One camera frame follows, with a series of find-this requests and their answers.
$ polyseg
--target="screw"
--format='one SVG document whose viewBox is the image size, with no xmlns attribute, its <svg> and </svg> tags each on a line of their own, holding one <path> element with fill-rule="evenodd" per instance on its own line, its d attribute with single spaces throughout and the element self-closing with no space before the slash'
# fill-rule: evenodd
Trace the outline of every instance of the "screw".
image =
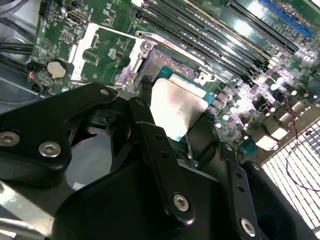
<svg viewBox="0 0 320 240">
<path fill-rule="evenodd" d="M 173 203 L 181 212 L 186 212 L 189 209 L 188 200 L 181 194 L 173 196 Z"/>
<path fill-rule="evenodd" d="M 256 164 L 255 162 L 252 163 L 252 166 L 254 167 L 255 170 L 257 170 L 257 171 L 260 170 L 260 166 L 258 164 Z"/>
<path fill-rule="evenodd" d="M 150 51 L 151 50 L 151 44 L 149 42 L 145 42 L 143 44 L 143 49 L 146 51 Z"/>
<path fill-rule="evenodd" d="M 254 226 L 251 224 L 251 222 L 249 222 L 248 219 L 246 218 L 241 218 L 241 227 L 243 228 L 243 230 L 250 236 L 250 237 L 254 237 L 256 236 L 256 230 L 254 228 Z"/>
<path fill-rule="evenodd" d="M 144 102 L 141 101 L 140 99 L 136 99 L 135 102 L 136 102 L 137 104 L 139 104 L 140 106 L 142 106 L 142 107 L 145 105 Z"/>
<path fill-rule="evenodd" d="M 20 137 L 13 131 L 0 132 L 0 146 L 12 147 L 20 142 Z"/>
<path fill-rule="evenodd" d="M 39 153 L 46 158 L 56 158 L 61 153 L 61 147 L 53 141 L 46 141 L 39 146 Z"/>
<path fill-rule="evenodd" d="M 104 95 L 109 95 L 109 92 L 105 89 L 101 89 L 100 93 L 104 94 Z"/>
<path fill-rule="evenodd" d="M 226 149 L 228 149 L 229 151 L 232 151 L 232 147 L 229 144 L 225 145 Z"/>
</svg>

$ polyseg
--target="black mechanical arm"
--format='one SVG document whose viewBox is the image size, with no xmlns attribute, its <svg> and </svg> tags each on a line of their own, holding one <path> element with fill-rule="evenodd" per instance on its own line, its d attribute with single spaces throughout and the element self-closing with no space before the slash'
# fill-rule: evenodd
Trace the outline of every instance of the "black mechanical arm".
<svg viewBox="0 0 320 240">
<path fill-rule="evenodd" d="M 129 100 L 90 83 L 0 115 L 0 179 L 8 183 L 55 186 L 72 147 L 111 138 L 111 173 L 62 204 L 49 239 L 317 239 L 259 165 L 239 165 L 205 115 L 187 134 L 200 171 L 179 165 L 155 125 L 151 94 L 148 82 Z"/>
</svg>

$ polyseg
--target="black bracket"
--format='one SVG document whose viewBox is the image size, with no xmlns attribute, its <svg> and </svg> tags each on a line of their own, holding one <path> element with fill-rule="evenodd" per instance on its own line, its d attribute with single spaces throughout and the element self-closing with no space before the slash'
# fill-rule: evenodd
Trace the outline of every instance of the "black bracket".
<svg viewBox="0 0 320 240">
<path fill-rule="evenodd" d="M 222 185 L 234 235 L 243 240 L 260 240 L 247 174 L 238 166 L 235 150 L 220 142 L 215 158 L 204 171 L 216 177 Z"/>
</svg>

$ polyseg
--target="capacitor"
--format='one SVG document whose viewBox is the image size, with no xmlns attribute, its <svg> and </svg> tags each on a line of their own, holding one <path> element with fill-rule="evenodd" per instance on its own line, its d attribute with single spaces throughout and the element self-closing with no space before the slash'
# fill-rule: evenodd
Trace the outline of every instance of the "capacitor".
<svg viewBox="0 0 320 240">
<path fill-rule="evenodd" d="M 297 95 L 297 90 L 295 90 L 293 86 L 287 84 L 285 89 L 291 94 L 291 96 Z"/>
<path fill-rule="evenodd" d="M 223 120 L 223 121 L 228 121 L 229 120 L 229 115 L 225 112 L 225 111 L 223 111 L 223 112 L 221 112 L 220 113 L 220 116 L 221 116 L 221 119 Z"/>
<path fill-rule="evenodd" d="M 214 121 L 214 126 L 217 128 L 217 129 L 220 129 L 222 127 L 222 124 L 219 120 L 215 120 Z"/>
<path fill-rule="evenodd" d="M 269 103 L 268 108 L 271 113 L 274 113 L 276 111 L 276 108 L 271 103 Z"/>
<path fill-rule="evenodd" d="M 308 98 L 310 96 L 310 93 L 302 87 L 299 87 L 298 92 L 299 95 L 303 96 L 304 98 Z"/>
<path fill-rule="evenodd" d="M 51 75 L 52 79 L 62 79 L 68 74 L 67 64 L 58 59 L 52 59 L 48 62 L 46 70 Z"/>
<path fill-rule="evenodd" d="M 269 109 L 266 107 L 266 108 L 264 108 L 263 110 L 262 110 L 262 112 L 263 112 L 263 114 L 266 116 L 266 117 L 269 117 L 270 116 L 270 111 L 269 111 Z"/>
<path fill-rule="evenodd" d="M 246 128 L 249 126 L 249 123 L 244 116 L 240 117 L 240 121 Z"/>
<path fill-rule="evenodd" d="M 278 85 L 281 85 L 285 82 L 285 78 L 281 76 L 279 73 L 274 72 L 271 77 L 276 81 Z"/>
<path fill-rule="evenodd" d="M 233 101 L 233 100 L 229 101 L 229 102 L 226 104 L 226 106 L 228 107 L 230 113 L 235 113 L 236 110 L 237 110 L 237 108 L 236 108 L 236 103 L 235 103 L 235 101 Z"/>
<path fill-rule="evenodd" d="M 269 88 L 274 91 L 279 88 L 279 85 L 273 81 L 271 78 L 267 79 L 266 84 L 269 86 Z"/>
<path fill-rule="evenodd" d="M 239 96 L 239 95 L 235 95 L 233 97 L 235 103 L 238 105 L 238 106 L 241 106 L 244 104 L 244 101 L 242 100 L 242 98 Z"/>
<path fill-rule="evenodd" d="M 244 129 L 241 129 L 241 135 L 243 137 L 244 140 L 247 140 L 249 138 L 248 134 L 246 133 L 246 131 Z"/>
</svg>

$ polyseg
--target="green circuit board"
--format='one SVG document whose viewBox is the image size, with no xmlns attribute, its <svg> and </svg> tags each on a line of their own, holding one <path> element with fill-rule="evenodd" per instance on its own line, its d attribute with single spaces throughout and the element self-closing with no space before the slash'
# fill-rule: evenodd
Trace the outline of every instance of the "green circuit board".
<svg viewBox="0 0 320 240">
<path fill-rule="evenodd" d="M 231 11 L 225 1 L 149 0 L 144 7 L 132 2 L 140 1 L 42 0 L 32 60 L 46 66 L 56 59 L 67 65 L 67 74 L 60 79 L 52 78 L 45 70 L 37 72 L 36 78 L 49 87 L 50 93 L 59 94 L 90 82 L 114 86 L 130 62 L 137 31 L 158 34 L 206 62 L 208 69 L 218 77 L 217 81 L 204 85 L 207 90 L 216 93 L 227 84 L 237 88 L 237 94 L 249 103 L 257 96 L 264 96 L 276 108 L 281 105 L 272 99 L 266 86 L 261 85 L 255 93 L 250 93 L 246 84 L 246 81 L 265 76 L 264 68 L 269 67 L 272 59 L 277 59 L 277 72 L 294 87 L 306 88 L 310 74 L 319 68 L 320 11 L 309 0 L 277 0 L 273 4 L 310 31 L 312 37 L 301 34 L 262 0 L 236 1 L 271 27 L 276 32 L 275 38 L 279 34 L 296 47 L 294 53 L 288 51 L 287 44 L 280 45 L 252 26 L 247 18 Z M 65 15 L 67 7 L 76 10 L 85 20 L 77 24 L 70 21 Z M 100 28 L 94 32 L 90 47 L 83 52 L 85 63 L 80 77 L 73 79 L 72 55 L 90 23 Z M 161 44 L 155 48 L 197 74 L 198 65 L 189 58 Z M 232 121 L 223 122 L 223 128 L 218 130 L 220 138 L 243 150 L 246 143 L 241 140 L 239 116 L 250 119 L 251 126 L 266 118 L 252 109 L 251 104 L 239 108 L 236 113 L 229 112 Z M 225 106 L 209 110 L 213 116 L 218 116 Z"/>
</svg>

